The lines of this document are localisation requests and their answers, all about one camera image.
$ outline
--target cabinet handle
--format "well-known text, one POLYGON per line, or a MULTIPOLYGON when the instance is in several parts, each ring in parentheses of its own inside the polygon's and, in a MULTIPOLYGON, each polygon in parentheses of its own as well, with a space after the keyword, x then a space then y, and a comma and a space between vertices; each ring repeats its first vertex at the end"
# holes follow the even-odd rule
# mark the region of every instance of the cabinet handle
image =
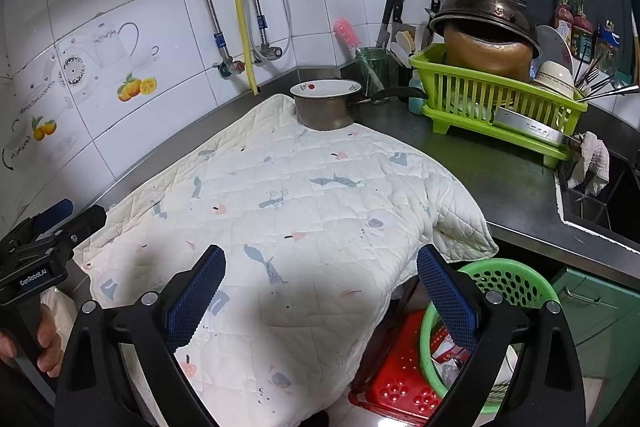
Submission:
POLYGON ((600 304, 600 301, 602 301, 601 297, 598 297, 597 299, 591 299, 590 297, 584 297, 582 295, 578 295, 577 293, 571 293, 569 291, 569 288, 567 288, 566 286, 562 288, 562 291, 564 291, 564 293, 566 293, 568 297, 571 297, 572 299, 575 299, 577 301, 586 302, 587 304, 598 305, 600 304))

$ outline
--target hand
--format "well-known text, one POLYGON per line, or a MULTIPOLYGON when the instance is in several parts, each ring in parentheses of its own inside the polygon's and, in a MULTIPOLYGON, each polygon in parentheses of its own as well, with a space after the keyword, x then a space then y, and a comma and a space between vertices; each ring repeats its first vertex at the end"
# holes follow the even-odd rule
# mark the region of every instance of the hand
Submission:
MULTIPOLYGON (((44 351, 38 357, 38 368, 43 373, 47 373, 51 378, 56 378, 60 374, 62 365, 62 340, 56 332, 56 324, 53 321, 53 313, 46 304, 40 305, 42 308, 42 320, 38 327, 38 343, 44 351)), ((0 332, 0 359, 8 362, 14 359, 17 354, 13 341, 0 332)))

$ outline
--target yellow hose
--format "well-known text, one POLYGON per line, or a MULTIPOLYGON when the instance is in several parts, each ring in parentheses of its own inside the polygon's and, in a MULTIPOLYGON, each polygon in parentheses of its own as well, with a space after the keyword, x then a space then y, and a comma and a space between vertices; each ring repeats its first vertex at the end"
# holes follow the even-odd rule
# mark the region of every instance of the yellow hose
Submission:
POLYGON ((246 29, 246 20, 244 18, 244 7, 242 0, 236 0, 236 13, 238 14, 238 25, 240 26, 240 37, 242 38, 242 52, 244 53, 244 64, 246 68, 246 76, 249 78, 249 86, 254 94, 259 94, 258 86, 255 83, 254 63, 251 59, 251 48, 249 47, 249 33, 246 29))

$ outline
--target green colander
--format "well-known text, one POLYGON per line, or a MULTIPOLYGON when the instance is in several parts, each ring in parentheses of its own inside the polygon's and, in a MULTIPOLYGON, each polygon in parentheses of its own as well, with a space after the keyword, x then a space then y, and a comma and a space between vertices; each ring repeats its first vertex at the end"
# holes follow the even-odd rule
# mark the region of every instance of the green colander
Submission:
MULTIPOLYGON (((558 301, 556 292, 542 275, 526 264, 511 259, 484 259, 460 268, 470 275, 483 293, 489 290, 500 292, 511 304, 527 308, 540 308, 545 301, 558 301)), ((431 360, 430 341, 434 326, 441 324, 440 316, 433 303, 429 303, 422 328, 420 328, 420 369, 435 393, 443 398, 447 388, 442 383, 433 360, 431 360)), ((482 414, 495 414, 504 398, 508 384, 494 385, 487 398, 482 414)))

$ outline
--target floor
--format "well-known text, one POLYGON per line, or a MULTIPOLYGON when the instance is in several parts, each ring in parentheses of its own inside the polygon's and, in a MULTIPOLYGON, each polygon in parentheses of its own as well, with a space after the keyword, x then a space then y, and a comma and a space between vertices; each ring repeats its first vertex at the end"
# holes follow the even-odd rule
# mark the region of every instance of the floor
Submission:
MULTIPOLYGON (((593 411, 593 407, 598 399, 600 388, 602 386, 602 380, 596 378, 583 378, 584 396, 586 399, 586 411, 587 419, 593 411)), ((349 402, 347 394, 349 388, 345 389, 342 396, 326 411, 329 415, 329 427, 405 427, 406 424, 392 420, 391 418, 384 418, 362 407, 356 407, 349 402)), ((474 427, 478 427, 489 420, 492 420, 492 415, 480 416, 476 420, 474 427)))

